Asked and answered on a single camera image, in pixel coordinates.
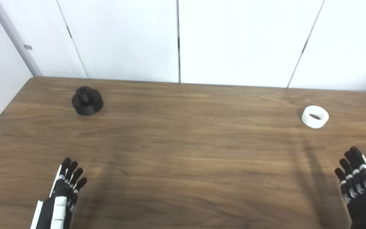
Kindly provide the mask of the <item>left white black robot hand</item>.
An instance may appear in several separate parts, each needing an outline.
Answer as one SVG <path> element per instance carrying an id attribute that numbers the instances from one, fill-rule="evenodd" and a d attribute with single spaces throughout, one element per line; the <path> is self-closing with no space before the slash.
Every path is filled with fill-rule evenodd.
<path id="1" fill-rule="evenodd" d="M 31 229 L 69 229 L 80 189 L 87 183 L 83 168 L 67 157 L 58 168 L 50 195 L 37 202 Z"/>

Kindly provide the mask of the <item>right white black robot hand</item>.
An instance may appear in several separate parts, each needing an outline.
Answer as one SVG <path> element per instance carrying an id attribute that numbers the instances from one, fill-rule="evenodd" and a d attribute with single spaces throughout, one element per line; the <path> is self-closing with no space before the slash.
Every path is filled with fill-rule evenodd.
<path id="1" fill-rule="evenodd" d="M 340 181 L 342 198 L 347 204 L 352 229 L 366 229 L 366 158 L 355 146 L 340 159 L 334 173 Z"/>

